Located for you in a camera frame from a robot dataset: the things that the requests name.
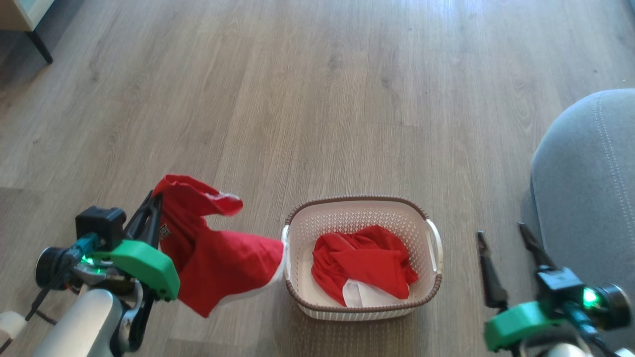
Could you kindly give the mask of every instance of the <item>basket rim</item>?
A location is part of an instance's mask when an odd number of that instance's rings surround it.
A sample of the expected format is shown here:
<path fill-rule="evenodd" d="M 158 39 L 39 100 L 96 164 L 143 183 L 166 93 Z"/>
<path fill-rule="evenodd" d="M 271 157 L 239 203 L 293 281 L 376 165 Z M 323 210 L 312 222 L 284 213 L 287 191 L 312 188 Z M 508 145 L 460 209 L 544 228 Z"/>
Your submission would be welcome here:
<path fill-rule="evenodd" d="M 409 199 L 405 199 L 398 196 L 351 195 L 351 196 L 337 196 L 337 197 L 331 197 L 331 198 L 312 199 L 310 201 L 302 203 L 301 205 L 296 206 L 295 209 L 293 209 L 293 211 L 289 214 L 289 216 L 287 216 L 285 224 L 287 226 L 290 226 L 291 221 L 293 221 L 293 218 L 297 215 L 297 213 L 309 206 L 321 205 L 323 203 L 335 203 L 335 202 L 344 202 L 344 201 L 392 201 L 392 202 L 404 203 L 414 208 L 415 211 L 417 211 L 417 213 L 419 213 L 424 220 L 428 219 L 428 216 L 425 214 L 423 209 L 421 209 L 421 207 L 419 207 L 416 203 L 410 201 Z M 297 302 L 301 306 L 304 306 L 305 308 L 310 309 L 312 311 L 319 311 L 319 312 L 326 312 L 326 313 L 381 313 L 386 311 L 412 309 L 414 307 L 418 307 L 428 303 L 439 292 L 439 289 L 441 288 L 441 280 L 442 280 L 441 274 L 437 274 L 436 277 L 434 278 L 434 284 L 432 286 L 432 289 L 425 297 L 423 297 L 420 300 L 408 302 L 405 304 L 391 304 L 391 305 L 371 306 L 371 307 L 346 307 L 346 306 L 333 307 L 333 306 L 320 306 L 320 305 L 311 304 L 310 302 L 307 302 L 306 300 L 304 300 L 298 294 L 298 292 L 295 291 L 295 289 L 293 288 L 293 284 L 291 283 L 291 279 L 289 279 L 288 276 L 285 277 L 284 282 L 285 282 L 287 290 L 289 291 L 289 294 L 291 295 L 291 297 L 293 297 L 293 300 L 295 300 L 295 302 Z"/>

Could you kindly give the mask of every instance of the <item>laundry basket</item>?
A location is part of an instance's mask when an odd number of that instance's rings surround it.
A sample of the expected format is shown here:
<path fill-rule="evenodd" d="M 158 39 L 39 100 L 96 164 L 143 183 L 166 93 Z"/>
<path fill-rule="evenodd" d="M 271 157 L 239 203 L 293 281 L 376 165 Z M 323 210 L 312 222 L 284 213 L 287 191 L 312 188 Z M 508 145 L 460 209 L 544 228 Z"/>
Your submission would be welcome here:
<path fill-rule="evenodd" d="M 410 251 L 410 264 L 419 279 L 410 285 L 410 294 L 404 303 L 372 307 L 341 306 L 311 276 L 315 242 L 324 233 L 354 233 L 375 224 L 401 238 Z M 348 196 L 310 201 L 289 215 L 282 240 L 286 247 L 286 287 L 300 309 L 312 318 L 368 321 L 403 316 L 430 301 L 441 286 L 441 238 L 423 210 L 407 199 Z"/>

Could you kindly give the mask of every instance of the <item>wooden floor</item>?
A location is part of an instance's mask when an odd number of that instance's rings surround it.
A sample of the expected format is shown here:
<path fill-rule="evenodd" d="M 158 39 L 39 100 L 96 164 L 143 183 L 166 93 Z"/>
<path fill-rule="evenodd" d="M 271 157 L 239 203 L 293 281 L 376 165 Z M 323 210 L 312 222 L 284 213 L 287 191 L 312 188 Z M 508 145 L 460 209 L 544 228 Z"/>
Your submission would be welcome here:
<path fill-rule="evenodd" d="M 0 32 L 0 311 L 28 311 L 77 213 L 131 213 L 166 173 L 244 199 L 214 228 L 277 238 L 297 204 L 363 193 L 441 231 L 441 291 L 408 317 L 314 321 L 279 285 L 208 319 L 159 304 L 140 356 L 488 355 L 474 231 L 511 302 L 531 299 L 531 155 L 576 100 L 635 86 L 626 0 L 58 0 L 39 30 L 51 66 Z M 34 318 L 6 355 L 49 330 Z"/>

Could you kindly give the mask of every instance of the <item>gray ottoman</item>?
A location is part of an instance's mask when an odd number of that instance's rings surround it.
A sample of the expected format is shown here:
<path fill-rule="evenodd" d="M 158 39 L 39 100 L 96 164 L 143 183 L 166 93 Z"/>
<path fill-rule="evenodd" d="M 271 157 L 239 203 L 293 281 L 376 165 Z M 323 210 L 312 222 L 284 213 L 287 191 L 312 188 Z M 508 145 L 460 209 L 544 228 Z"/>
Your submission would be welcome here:
<path fill-rule="evenodd" d="M 635 302 L 635 90 L 583 98 L 549 128 L 531 163 L 545 249 L 590 285 Z M 603 334 L 635 351 L 635 328 Z"/>

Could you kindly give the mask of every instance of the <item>red cloth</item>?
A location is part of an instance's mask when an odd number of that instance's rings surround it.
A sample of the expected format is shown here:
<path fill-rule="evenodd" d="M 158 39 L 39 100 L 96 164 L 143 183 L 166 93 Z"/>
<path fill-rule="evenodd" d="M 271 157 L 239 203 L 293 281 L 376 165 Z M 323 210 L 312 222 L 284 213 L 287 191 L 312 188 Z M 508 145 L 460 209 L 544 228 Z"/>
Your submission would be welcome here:
<path fill-rule="evenodd" d="M 348 279 L 376 286 L 398 299 L 418 276 L 410 253 L 386 228 L 370 226 L 353 234 L 326 233 L 316 241 L 311 274 L 335 301 L 346 306 L 342 288 Z"/>
<path fill-rule="evenodd" d="M 282 263 L 283 244 L 240 232 L 212 231 L 206 215 L 235 215 L 243 202 L 188 176 L 167 175 L 163 194 L 161 250 L 178 272 L 178 299 L 203 317 L 233 294 L 265 286 Z"/>

